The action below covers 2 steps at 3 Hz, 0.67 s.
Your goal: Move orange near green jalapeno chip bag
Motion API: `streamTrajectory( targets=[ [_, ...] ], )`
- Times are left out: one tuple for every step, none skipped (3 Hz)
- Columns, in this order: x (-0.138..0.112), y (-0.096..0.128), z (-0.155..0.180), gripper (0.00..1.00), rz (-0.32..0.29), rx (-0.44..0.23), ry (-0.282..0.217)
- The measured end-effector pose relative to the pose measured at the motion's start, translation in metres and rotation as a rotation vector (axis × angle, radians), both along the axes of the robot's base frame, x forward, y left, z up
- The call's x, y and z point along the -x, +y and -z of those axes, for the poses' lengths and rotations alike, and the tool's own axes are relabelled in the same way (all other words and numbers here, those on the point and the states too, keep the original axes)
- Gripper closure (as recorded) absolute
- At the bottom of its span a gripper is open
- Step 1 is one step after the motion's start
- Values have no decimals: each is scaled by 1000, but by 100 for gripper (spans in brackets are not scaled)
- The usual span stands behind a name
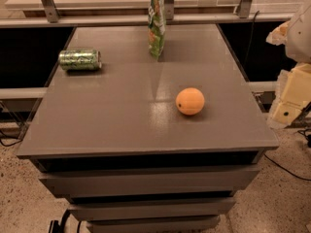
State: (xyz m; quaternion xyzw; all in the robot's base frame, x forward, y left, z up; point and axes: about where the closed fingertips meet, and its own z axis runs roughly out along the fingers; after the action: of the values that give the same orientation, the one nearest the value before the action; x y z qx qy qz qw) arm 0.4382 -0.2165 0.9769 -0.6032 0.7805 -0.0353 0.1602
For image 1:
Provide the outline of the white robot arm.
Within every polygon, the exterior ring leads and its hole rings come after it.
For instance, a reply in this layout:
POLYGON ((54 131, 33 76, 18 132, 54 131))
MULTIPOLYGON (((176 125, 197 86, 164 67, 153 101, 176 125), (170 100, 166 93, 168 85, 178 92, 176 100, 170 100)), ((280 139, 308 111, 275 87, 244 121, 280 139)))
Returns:
POLYGON ((290 126, 311 103, 311 4, 305 2, 293 17, 266 37, 266 42, 285 46, 286 56, 296 62, 278 76, 275 99, 267 124, 273 129, 290 126))

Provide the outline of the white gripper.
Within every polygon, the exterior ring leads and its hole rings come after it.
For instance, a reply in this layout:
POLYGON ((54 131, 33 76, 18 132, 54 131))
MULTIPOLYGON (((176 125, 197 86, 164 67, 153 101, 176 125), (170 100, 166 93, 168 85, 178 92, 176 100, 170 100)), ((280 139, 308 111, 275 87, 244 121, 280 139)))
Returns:
MULTIPOLYGON (((288 27, 287 21, 280 24, 268 34, 266 42, 275 46, 286 44, 288 27)), ((267 118, 267 125, 272 129, 290 126, 311 102, 311 65, 297 63, 291 71, 282 70, 278 83, 279 101, 273 101, 267 118)))

